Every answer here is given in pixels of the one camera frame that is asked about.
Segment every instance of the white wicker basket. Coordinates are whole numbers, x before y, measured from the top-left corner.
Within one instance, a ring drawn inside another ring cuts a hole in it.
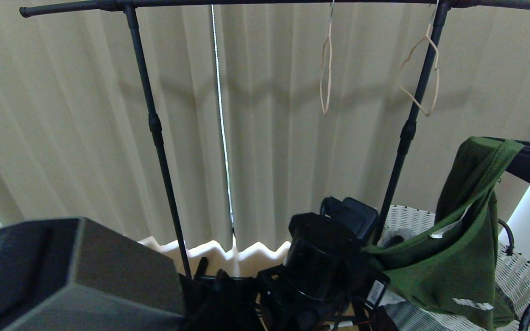
[[[434,222],[435,214],[432,212],[403,205],[393,205],[387,216],[384,234],[389,232],[386,230],[394,231],[402,228],[409,228],[414,231],[414,234],[420,234],[432,228]],[[520,317],[530,303],[530,261],[516,251],[513,255],[508,256],[505,253],[506,249],[506,246],[498,245],[496,283],[502,288],[507,297],[512,300]],[[409,302],[389,304],[386,306],[386,311],[400,331],[483,330],[462,316],[427,312],[416,308]],[[499,328],[499,330],[514,331],[518,329],[518,325],[518,321],[513,321],[509,325]]]

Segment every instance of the horizontal bar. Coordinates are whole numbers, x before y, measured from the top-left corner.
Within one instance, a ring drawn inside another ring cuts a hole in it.
[[[23,17],[46,15],[48,13],[88,11],[102,9],[105,11],[121,11],[124,6],[158,7],[158,6],[201,6],[201,5],[235,5],[235,4],[306,4],[328,3],[329,0],[90,0],[68,2],[34,7],[22,7],[19,12]],[[436,0],[335,0],[335,2],[365,2],[389,4],[435,4]],[[530,0],[455,0],[451,8],[468,8],[488,6],[513,8],[530,11]]]

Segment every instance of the green towel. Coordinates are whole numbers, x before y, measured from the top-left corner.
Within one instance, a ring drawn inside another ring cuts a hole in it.
[[[435,226],[387,249],[366,247],[391,278],[392,291],[420,308],[465,316],[489,331],[515,319],[495,289],[494,185],[522,147],[512,140],[469,138],[439,197]]]

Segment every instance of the laundry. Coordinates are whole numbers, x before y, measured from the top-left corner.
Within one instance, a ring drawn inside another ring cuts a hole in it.
[[[496,292],[494,186],[522,148],[513,140],[469,138],[439,197],[435,226],[389,248],[366,248],[391,278],[391,291],[419,308],[465,316],[487,330],[515,319]]]

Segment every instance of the clothing tag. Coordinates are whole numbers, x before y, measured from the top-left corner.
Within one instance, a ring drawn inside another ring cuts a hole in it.
[[[461,222],[461,220],[463,220],[463,217],[465,216],[465,214],[467,214],[467,210],[469,209],[469,207],[471,207],[472,205],[469,205],[467,208],[465,208],[465,211],[463,212],[463,215],[459,218],[459,220],[456,220],[455,222],[451,223],[450,225],[448,226],[444,226],[443,228],[440,228],[439,230],[436,230],[435,232],[431,233],[431,238],[435,238],[435,239],[441,239],[443,238],[443,235],[451,230],[452,228],[455,228],[455,226],[457,224],[459,224],[459,222]]]
[[[383,284],[381,284],[379,281],[374,281],[372,290],[368,294],[368,301],[375,304],[377,302],[377,299],[379,299],[379,296],[381,295],[381,291],[383,291],[383,288],[384,288]]]

